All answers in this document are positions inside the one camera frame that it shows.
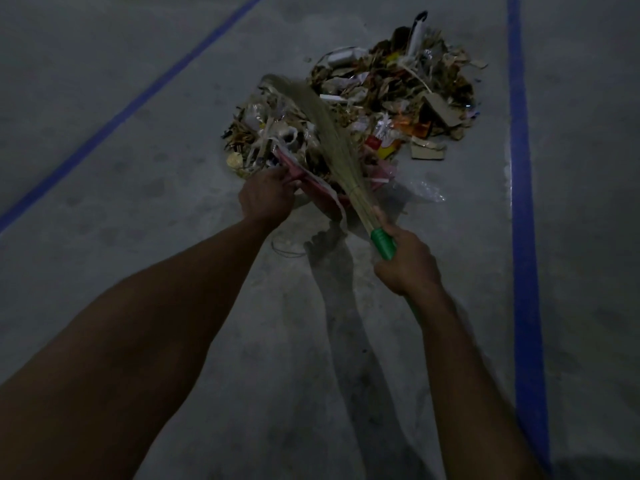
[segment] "person's left arm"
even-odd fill
[[[0,387],[1,478],[135,474],[291,212],[285,174],[250,178],[241,222],[105,291]]]

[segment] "forearm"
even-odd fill
[[[193,387],[267,235],[242,221],[98,297],[0,388],[5,458],[17,467],[39,455],[61,475],[135,472]]]
[[[543,475],[508,403],[438,286],[413,292],[420,311],[440,448],[447,477],[537,479]]]

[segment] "person's left hand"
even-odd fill
[[[288,171],[287,168],[277,167],[261,170],[249,177],[239,195],[245,219],[272,231],[289,217],[296,184],[285,183]]]

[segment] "trash pile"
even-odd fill
[[[370,50],[336,49],[324,55],[307,78],[360,149],[363,174],[373,188],[388,182],[391,176],[380,169],[404,143],[411,144],[414,159],[442,160],[446,145],[430,138],[460,140],[479,114],[473,85],[460,70],[467,64],[480,69],[486,64],[447,44],[426,19],[426,11],[418,14],[412,27],[396,28],[391,39]],[[315,126],[268,84],[261,84],[238,108],[222,138],[230,151],[227,164],[240,177],[279,165],[279,155],[285,153],[338,195],[344,194],[324,163]]]

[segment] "person's right arm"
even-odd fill
[[[380,209],[376,213],[397,252],[375,271],[391,291],[409,298],[420,316],[447,478],[545,478],[512,408],[460,322],[429,248],[414,233],[391,224]]]

